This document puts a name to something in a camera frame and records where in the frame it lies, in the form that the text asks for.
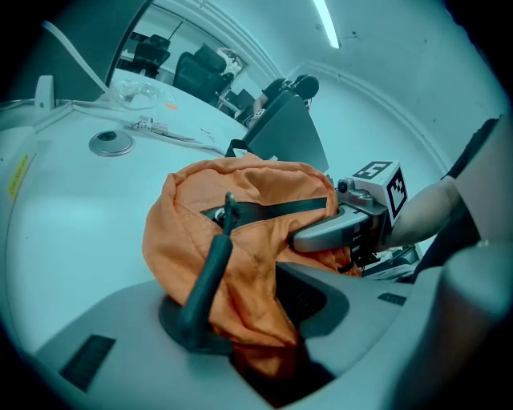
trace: gray panel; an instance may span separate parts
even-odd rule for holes
[[[249,148],[263,159],[276,156],[279,161],[308,163],[321,172],[329,168],[312,118],[297,96],[271,117],[249,143]]]
[[[37,360],[59,372],[97,334],[116,342],[87,390],[89,408],[269,408],[227,357],[191,354],[168,336],[158,317],[164,295],[156,281],[109,295],[44,345]]]
[[[408,297],[413,287],[407,283],[336,275],[296,263],[280,263],[280,266],[319,279],[347,297],[349,313],[335,330],[327,336],[306,340],[312,360],[335,376],[358,362],[379,341],[401,311],[401,306],[378,297],[385,292]]]
[[[51,22],[109,85],[121,47],[150,3],[151,0],[74,0]],[[96,100],[102,90],[53,34],[41,31],[5,100],[33,98],[41,75],[54,76],[56,99]]]

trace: orange cloth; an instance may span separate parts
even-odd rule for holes
[[[264,161],[255,155],[194,163],[170,174],[151,208],[143,238],[143,256],[165,291],[184,304],[208,249],[221,228],[202,211],[224,205],[232,192],[237,202],[275,205],[326,198],[326,209],[284,215],[232,231],[233,251],[217,290],[210,323],[229,337],[238,362],[267,376],[290,373],[290,350],[298,334],[275,299],[276,262],[296,262],[337,273],[350,263],[349,249],[298,254],[289,234],[337,213],[329,180],[304,163]],[[359,276],[353,267],[346,275]]]

